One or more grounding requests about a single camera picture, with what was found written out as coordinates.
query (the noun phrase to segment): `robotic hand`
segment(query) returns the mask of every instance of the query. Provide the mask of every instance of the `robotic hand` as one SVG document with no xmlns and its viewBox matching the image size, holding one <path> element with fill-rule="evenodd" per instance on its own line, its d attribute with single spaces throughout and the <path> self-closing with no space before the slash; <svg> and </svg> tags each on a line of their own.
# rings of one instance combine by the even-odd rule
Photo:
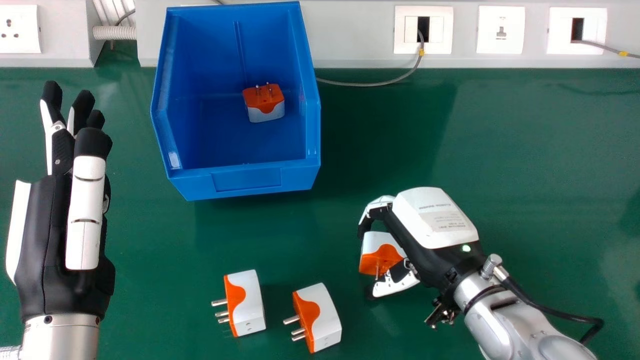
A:
<svg viewBox="0 0 640 360">
<path fill-rule="evenodd" d="M 48 175 L 35 184 L 16 181 L 6 250 L 24 336 L 21 347 L 0 348 L 0 359 L 96 358 L 115 267 L 104 255 L 112 142 L 94 104 L 83 90 L 65 125 L 62 89 L 54 81 L 44 86 L 40 111 Z"/>
<path fill-rule="evenodd" d="M 381 220 L 388 233 L 371 231 L 374 220 Z M 463 313 L 485 359 L 596 359 L 585 345 L 604 321 L 532 301 L 498 255 L 483 254 L 475 226 L 442 189 L 414 188 L 372 201 L 360 219 L 358 237 L 360 272 L 376 277 L 366 290 L 370 299 L 419 282 L 438 289 L 427 325 L 453 324 Z M 593 326 L 578 342 L 551 326 L 543 313 Z"/>
</svg>

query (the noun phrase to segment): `orange and white plug adapter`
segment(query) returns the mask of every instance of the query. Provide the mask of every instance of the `orange and white plug adapter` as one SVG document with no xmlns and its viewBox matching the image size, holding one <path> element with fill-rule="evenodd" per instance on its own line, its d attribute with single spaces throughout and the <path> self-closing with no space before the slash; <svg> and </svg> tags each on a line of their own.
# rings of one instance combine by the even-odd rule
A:
<svg viewBox="0 0 640 360">
<path fill-rule="evenodd" d="M 278 84 L 269 84 L 242 91 L 250 122 L 264 122 L 284 116 L 284 94 Z"/>
<path fill-rule="evenodd" d="M 255 270 L 225 275 L 227 297 L 211 302 L 211 306 L 227 305 L 227 311 L 216 313 L 218 323 L 229 323 L 235 337 L 253 334 L 267 328 L 264 321 L 262 293 Z"/>
<path fill-rule="evenodd" d="M 378 278 L 404 258 L 406 253 L 391 234 L 367 231 L 362 239 L 358 271 Z"/>
<path fill-rule="evenodd" d="M 312 354 L 340 342 L 342 324 L 323 283 L 294 291 L 293 308 L 296 316 L 283 321 L 285 325 L 300 322 L 301 327 L 291 332 L 293 341 L 305 339 Z"/>
</svg>

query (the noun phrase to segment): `metal pin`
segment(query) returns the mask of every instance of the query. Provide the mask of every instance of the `metal pin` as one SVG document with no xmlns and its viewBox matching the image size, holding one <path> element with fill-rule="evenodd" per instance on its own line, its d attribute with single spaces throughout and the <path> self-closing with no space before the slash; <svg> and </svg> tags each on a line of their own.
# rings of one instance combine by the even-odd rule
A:
<svg viewBox="0 0 640 360">
<path fill-rule="evenodd" d="M 289 325 L 290 323 L 297 322 L 298 320 L 300 320 L 300 316 L 296 315 L 282 320 L 282 323 L 285 325 Z"/>
<path fill-rule="evenodd" d="M 302 340 L 302 339 L 304 339 L 304 338 L 306 338 L 306 337 L 307 337 L 307 335 L 300 334 L 300 335 L 298 335 L 298 336 L 294 336 L 294 337 L 292 337 L 291 339 L 292 339 L 293 341 L 298 341 L 298 340 Z"/>
<path fill-rule="evenodd" d="M 226 304 L 227 304 L 227 300 L 226 299 L 213 300 L 211 302 L 211 306 L 220 306 L 220 305 L 226 305 Z"/>
</svg>

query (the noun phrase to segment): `blue plastic bin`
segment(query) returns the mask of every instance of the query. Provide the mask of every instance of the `blue plastic bin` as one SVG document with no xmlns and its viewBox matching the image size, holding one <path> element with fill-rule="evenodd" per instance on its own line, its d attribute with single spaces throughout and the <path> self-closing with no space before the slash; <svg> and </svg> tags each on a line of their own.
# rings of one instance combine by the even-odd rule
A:
<svg viewBox="0 0 640 360">
<path fill-rule="evenodd" d="M 242 90 L 267 82 L 280 85 L 285 117 L 252 123 Z M 320 98 L 300 4 L 167 9 L 151 119 L 186 200 L 310 189 Z"/>
</svg>

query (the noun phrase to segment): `power outlet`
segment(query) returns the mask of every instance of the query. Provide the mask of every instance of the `power outlet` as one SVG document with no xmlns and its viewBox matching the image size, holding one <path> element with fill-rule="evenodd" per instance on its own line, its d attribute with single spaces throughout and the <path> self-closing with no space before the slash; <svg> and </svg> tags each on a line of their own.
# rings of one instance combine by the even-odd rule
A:
<svg viewBox="0 0 640 360">
<path fill-rule="evenodd" d="M 572 40 L 604 44 L 607 37 L 606 8 L 550 8 L 547 54 L 601 55 L 604 50 Z"/>
<path fill-rule="evenodd" d="M 0 54 L 40 54 L 38 5 L 0 5 Z"/>
<path fill-rule="evenodd" d="M 524 6 L 480 6 L 478 12 L 479 54 L 522 54 Z"/>
<path fill-rule="evenodd" d="M 424 36 L 427 54 L 451 54 L 453 44 L 453 7 L 396 6 L 394 54 L 416 54 L 420 47 L 418 29 Z"/>
</svg>

